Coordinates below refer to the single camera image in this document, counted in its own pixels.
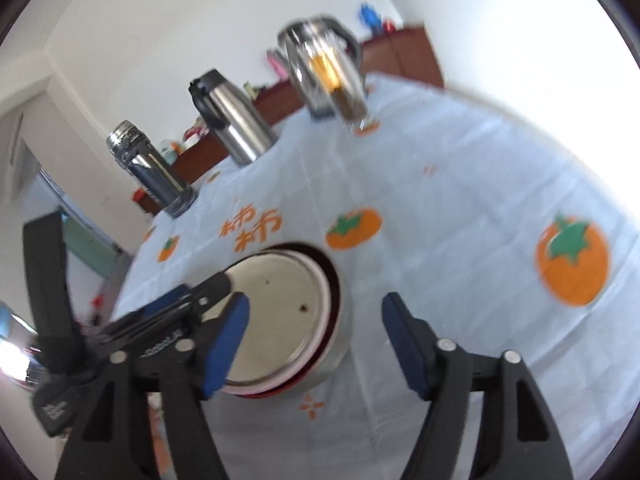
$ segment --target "green object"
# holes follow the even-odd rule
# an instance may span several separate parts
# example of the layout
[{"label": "green object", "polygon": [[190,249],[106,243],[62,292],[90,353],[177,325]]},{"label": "green object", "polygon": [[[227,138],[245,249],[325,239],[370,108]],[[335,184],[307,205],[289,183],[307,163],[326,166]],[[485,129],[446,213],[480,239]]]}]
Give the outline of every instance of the green object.
[{"label": "green object", "polygon": [[558,234],[549,241],[549,256],[551,258],[565,256],[572,264],[577,265],[580,251],[589,247],[587,240],[584,239],[589,224],[587,222],[569,222],[564,216],[558,214],[556,227]]},{"label": "green object", "polygon": [[360,225],[360,220],[362,219],[362,215],[353,215],[350,218],[345,216],[338,216],[338,221],[335,223],[329,230],[329,234],[339,234],[340,236],[344,236],[352,229],[355,229]]},{"label": "green object", "polygon": [[74,218],[66,216],[63,227],[66,248],[99,276],[107,278],[118,259],[118,251],[105,245]]}]

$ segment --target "thermos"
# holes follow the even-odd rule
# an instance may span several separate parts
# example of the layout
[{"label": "thermos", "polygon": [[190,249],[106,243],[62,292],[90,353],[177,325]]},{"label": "thermos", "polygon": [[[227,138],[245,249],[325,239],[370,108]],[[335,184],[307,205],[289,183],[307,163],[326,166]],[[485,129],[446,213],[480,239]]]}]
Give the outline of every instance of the thermos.
[{"label": "thermos", "polygon": [[118,164],[140,181],[149,196],[173,218],[187,211],[196,199],[195,190],[131,122],[122,121],[109,134],[107,147]]},{"label": "thermos", "polygon": [[189,86],[193,104],[238,166],[255,162],[278,140],[249,98],[217,70]]}]

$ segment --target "orange chinese characters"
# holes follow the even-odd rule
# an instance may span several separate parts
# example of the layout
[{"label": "orange chinese characters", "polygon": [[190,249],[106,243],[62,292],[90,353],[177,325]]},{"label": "orange chinese characters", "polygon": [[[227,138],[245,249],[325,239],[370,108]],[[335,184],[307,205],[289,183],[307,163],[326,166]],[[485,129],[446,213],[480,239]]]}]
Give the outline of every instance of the orange chinese characters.
[{"label": "orange chinese characters", "polygon": [[269,233],[279,231],[282,227],[282,216],[279,211],[277,209],[269,209],[260,215],[260,218],[252,225],[251,229],[245,229],[243,225],[253,220],[255,216],[256,211],[252,204],[244,206],[234,216],[233,220],[225,220],[218,236],[222,238],[239,230],[234,251],[242,253],[250,243],[256,241],[256,238],[261,243],[265,243]]}]

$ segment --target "table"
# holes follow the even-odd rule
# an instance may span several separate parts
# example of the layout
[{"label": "table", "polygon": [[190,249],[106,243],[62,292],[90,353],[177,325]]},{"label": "table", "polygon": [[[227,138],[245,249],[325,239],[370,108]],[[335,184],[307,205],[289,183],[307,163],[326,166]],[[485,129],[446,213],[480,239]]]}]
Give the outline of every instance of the table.
[{"label": "table", "polygon": [[[380,320],[392,290],[469,352],[519,350],[575,477],[589,478],[640,400],[636,226],[569,154],[528,126],[417,82],[370,75],[367,83],[377,131],[357,137],[300,110],[255,164],[240,170],[224,160],[200,179],[187,213],[175,221],[159,214],[115,317],[264,247],[313,243],[345,277],[351,350],[309,392],[218,394],[204,405],[231,478],[400,477],[427,405],[407,389]],[[378,215],[382,225],[360,232],[363,243],[333,250],[328,231],[353,211]],[[567,280],[596,297],[570,306],[585,301],[575,291],[586,289]],[[476,431],[480,407],[472,396]],[[474,446],[469,430],[458,478]]]}]

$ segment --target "white logo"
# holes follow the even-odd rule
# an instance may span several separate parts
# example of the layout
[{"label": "white logo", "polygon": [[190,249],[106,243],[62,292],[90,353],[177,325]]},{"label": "white logo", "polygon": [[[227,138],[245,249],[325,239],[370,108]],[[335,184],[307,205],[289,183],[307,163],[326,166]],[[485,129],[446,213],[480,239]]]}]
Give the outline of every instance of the white logo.
[{"label": "white logo", "polygon": [[161,352],[165,348],[167,348],[171,343],[178,341],[182,337],[182,330],[174,330],[174,333],[168,335],[161,342],[156,343],[151,348],[147,348],[144,353],[140,357],[151,357],[152,355],[156,355],[158,352]]},{"label": "white logo", "polygon": [[66,400],[59,402],[55,406],[53,404],[48,404],[45,406],[42,411],[51,419],[58,420],[62,415],[65,414]]}]

